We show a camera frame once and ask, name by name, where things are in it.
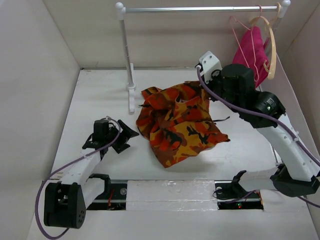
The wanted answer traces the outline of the magenta hanging garment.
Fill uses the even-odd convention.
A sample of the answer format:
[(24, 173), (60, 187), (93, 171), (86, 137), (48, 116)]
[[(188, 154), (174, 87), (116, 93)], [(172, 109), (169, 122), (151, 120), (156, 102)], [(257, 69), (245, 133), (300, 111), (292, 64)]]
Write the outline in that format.
[(268, 76), (270, 62), (265, 53), (264, 43), (259, 27), (247, 30), (238, 43), (232, 64), (244, 65), (253, 70), (254, 84), (257, 88)]

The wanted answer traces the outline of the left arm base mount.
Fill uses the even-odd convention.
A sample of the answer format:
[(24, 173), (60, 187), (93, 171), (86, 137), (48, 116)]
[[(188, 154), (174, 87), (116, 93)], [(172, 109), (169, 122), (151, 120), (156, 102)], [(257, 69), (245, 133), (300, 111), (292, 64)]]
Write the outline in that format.
[(108, 192), (99, 195), (87, 210), (124, 211), (126, 210), (127, 192), (127, 180), (111, 180)]

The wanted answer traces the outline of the orange camouflage trousers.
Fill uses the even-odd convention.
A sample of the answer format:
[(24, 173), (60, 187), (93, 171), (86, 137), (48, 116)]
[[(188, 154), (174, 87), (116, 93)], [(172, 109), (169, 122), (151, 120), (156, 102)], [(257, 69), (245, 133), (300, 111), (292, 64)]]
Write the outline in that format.
[(136, 126), (164, 168), (229, 142), (210, 115), (210, 97), (199, 81), (166, 89), (153, 86), (141, 95), (144, 103)]

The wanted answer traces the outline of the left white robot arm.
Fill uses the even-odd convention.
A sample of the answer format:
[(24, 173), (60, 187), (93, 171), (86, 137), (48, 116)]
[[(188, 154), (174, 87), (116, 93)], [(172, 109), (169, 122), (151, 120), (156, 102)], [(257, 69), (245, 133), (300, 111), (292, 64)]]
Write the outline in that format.
[(128, 141), (138, 132), (122, 120), (102, 118), (93, 123), (93, 132), (82, 146), (81, 159), (58, 182), (45, 188), (43, 222), (47, 227), (79, 229), (87, 208), (98, 197), (113, 196), (111, 179), (107, 174), (95, 173), (109, 148), (117, 154), (130, 147)]

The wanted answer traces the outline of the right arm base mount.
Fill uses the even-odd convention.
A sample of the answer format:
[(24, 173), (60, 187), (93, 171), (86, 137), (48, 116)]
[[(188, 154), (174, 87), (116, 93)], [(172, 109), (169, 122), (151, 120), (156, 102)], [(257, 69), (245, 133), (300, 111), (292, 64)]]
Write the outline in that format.
[(217, 200), (218, 210), (263, 210), (262, 196), (259, 191), (232, 191), (227, 184), (217, 185), (212, 193)]

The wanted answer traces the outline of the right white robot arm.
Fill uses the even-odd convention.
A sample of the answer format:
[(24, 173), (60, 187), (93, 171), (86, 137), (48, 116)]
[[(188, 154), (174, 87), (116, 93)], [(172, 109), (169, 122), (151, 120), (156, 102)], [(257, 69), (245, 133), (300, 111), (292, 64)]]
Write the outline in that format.
[(242, 64), (229, 64), (198, 74), (213, 101), (220, 101), (249, 123), (280, 156), (278, 166), (256, 172), (240, 171), (229, 189), (237, 197), (255, 190), (277, 190), (288, 197), (313, 195), (320, 187), (320, 162), (294, 130), (279, 98), (255, 88), (254, 72)]

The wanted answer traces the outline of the beige plastic hanger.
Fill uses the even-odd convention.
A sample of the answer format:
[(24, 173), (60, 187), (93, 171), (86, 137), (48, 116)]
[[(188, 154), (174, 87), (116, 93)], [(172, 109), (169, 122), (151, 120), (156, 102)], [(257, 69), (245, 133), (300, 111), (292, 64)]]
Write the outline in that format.
[(271, 60), (269, 61), (268, 64), (264, 62), (263, 67), (264, 67), (264, 70), (268, 73), (267, 78), (269, 80), (272, 80), (275, 77), (275, 71), (276, 71), (277, 50), (276, 50), (276, 40), (275, 40), (273, 27), (276, 25), (276, 22), (278, 21), (281, 13), (283, 12), (282, 6), (279, 2), (276, 3), (276, 10), (277, 10), (277, 13), (275, 17), (271, 20), (267, 20), (264, 16), (260, 15), (260, 16), (254, 17), (249, 22), (252, 26), (254, 26), (260, 19), (262, 19), (265, 22), (264, 29), (265, 29), (265, 34), (267, 38), (263, 46), (265, 47), (265, 50), (266, 50), (270, 45)]

